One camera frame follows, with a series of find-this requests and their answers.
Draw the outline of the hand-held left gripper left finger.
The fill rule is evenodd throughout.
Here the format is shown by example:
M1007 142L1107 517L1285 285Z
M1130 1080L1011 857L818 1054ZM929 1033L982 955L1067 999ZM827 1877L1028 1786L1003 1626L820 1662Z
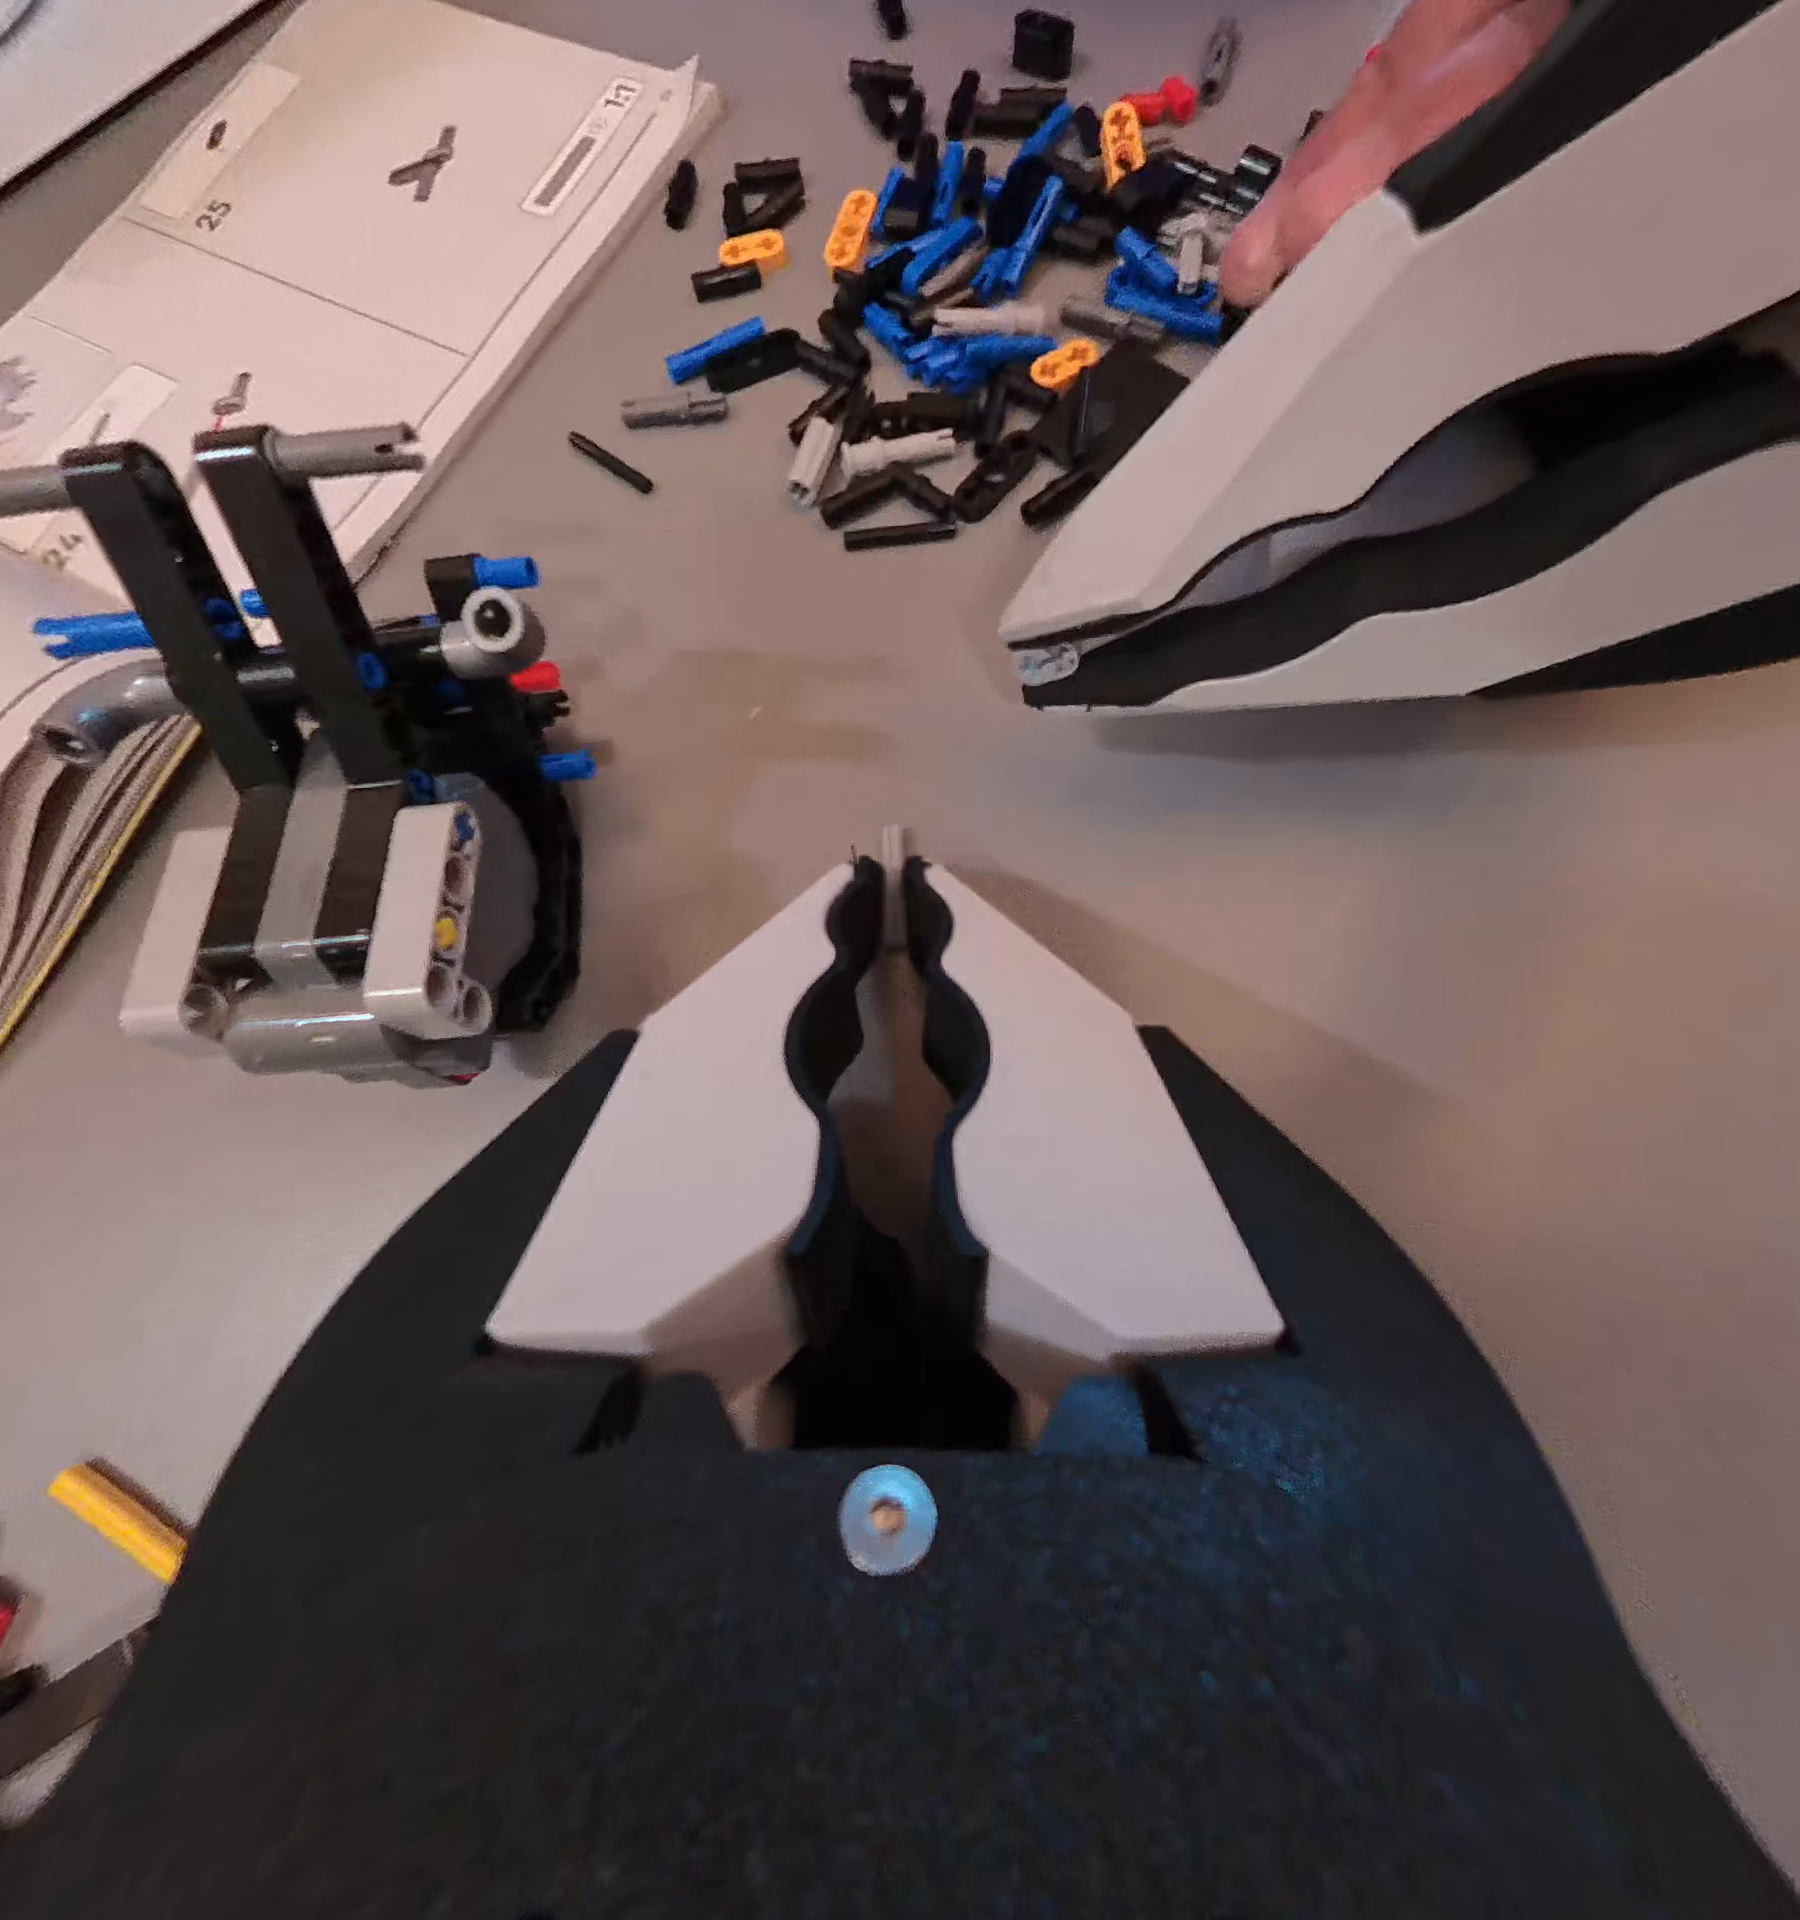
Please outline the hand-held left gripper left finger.
M831 1097L886 912L882 865L831 869L640 1025L493 1344L697 1373L746 1405L826 1339L854 1244Z

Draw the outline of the person's right hand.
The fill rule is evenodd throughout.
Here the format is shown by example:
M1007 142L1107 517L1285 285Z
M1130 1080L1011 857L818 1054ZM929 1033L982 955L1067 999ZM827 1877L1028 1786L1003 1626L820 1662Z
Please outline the person's right hand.
M1232 232L1220 298L1252 310L1339 217L1506 93L1572 13L1568 2L1413 2L1345 95Z

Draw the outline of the open instruction booklet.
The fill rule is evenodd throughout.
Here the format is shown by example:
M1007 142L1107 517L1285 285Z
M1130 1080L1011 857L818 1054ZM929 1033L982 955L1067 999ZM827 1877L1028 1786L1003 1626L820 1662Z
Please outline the open instruction booklet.
M406 423L427 465L314 487L357 591L722 110L691 59L603 53L455 4L306 4L0 325L0 468L142 442L250 585L200 434ZM0 521L0 670L125 593L72 514Z

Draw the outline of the white document stand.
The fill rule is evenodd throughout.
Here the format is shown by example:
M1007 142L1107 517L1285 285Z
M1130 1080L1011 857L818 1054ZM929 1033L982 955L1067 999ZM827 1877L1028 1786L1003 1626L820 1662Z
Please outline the white document stand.
M0 2L0 193L257 8Z

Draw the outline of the grey black toy brick model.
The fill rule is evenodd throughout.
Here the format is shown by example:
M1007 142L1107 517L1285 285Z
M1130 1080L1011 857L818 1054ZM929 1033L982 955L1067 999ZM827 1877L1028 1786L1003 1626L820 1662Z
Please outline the grey black toy brick model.
M142 442L0 468L0 521L72 514L119 612L34 623L44 674L0 670L0 1050L202 748L233 820L174 846L119 1016L248 1074L463 1086L580 972L589 752L550 738L531 557L423 565L427 612L361 604L314 487L416 474L406 423L195 438L193 474L250 585Z

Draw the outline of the yellow toy axle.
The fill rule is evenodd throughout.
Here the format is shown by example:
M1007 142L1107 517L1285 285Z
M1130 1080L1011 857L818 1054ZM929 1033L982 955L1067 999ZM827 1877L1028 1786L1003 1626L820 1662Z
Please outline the yellow toy axle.
M61 1469L47 1482L47 1497L163 1588L174 1584L191 1546L189 1535L104 1463Z

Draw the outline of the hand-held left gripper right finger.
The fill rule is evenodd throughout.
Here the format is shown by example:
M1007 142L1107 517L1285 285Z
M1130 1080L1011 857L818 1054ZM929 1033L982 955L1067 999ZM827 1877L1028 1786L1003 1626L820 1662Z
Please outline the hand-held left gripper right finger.
M1286 1331L1128 1010L954 872L912 857L935 1284L1024 1399L1133 1365L1264 1354Z

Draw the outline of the pile of small toy pins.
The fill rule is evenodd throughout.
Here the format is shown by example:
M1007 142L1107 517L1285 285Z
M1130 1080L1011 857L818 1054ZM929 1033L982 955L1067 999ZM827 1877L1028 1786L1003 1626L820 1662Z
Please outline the pile of small toy pins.
M1220 349L1245 321L1220 255L1285 157L1186 146L1243 44L1224 13L1192 72L1094 104L1075 21L1030 8L1009 78L971 66L943 115L914 61L848 61L890 168L833 214L824 306L805 327L750 315L673 349L665 387L618 404L622 433L716 427L737 397L795 376L812 393L788 423L788 493L846 553L950 544L1039 474L1020 514L1054 525L1183 391L1175 355Z

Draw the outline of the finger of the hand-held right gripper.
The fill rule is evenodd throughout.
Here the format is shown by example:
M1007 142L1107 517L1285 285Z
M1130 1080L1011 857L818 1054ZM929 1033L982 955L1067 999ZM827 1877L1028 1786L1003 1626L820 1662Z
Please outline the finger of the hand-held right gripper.
M1016 650L1162 612L1254 536L1354 510L1473 402L1662 357L1800 297L1800 27L1787 232L1390 232L1339 217L1067 519L999 625Z
M1679 684L1800 659L1800 440L1568 546L1538 510L1330 553L1277 587L1079 648L1052 712L1260 712Z

